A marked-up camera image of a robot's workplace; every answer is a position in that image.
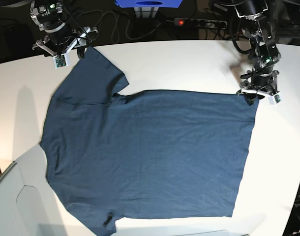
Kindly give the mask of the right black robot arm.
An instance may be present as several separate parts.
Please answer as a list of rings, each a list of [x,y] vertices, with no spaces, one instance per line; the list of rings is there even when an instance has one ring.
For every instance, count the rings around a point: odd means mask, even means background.
[[[84,27],[77,19],[84,14],[80,7],[74,7],[73,0],[33,0],[30,5],[30,17],[40,31],[46,33],[37,40],[32,50],[44,51],[51,56],[57,67],[67,65],[67,55],[77,50],[79,59],[85,58],[85,47],[92,43],[91,32],[96,28]]]

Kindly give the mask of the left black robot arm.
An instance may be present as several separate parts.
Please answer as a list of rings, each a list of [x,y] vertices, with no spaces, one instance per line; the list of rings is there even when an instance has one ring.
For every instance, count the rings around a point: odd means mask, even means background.
[[[249,40],[250,49],[242,50],[237,45],[233,21],[229,27],[230,37],[234,47],[253,62],[252,70],[240,76],[240,90],[237,95],[243,95],[250,106],[255,100],[265,97],[277,104],[281,101],[277,88],[279,72],[274,66],[280,61],[281,54],[277,49],[269,19],[265,15],[268,4],[265,0],[234,0],[232,3],[237,16],[244,20],[241,32]]]

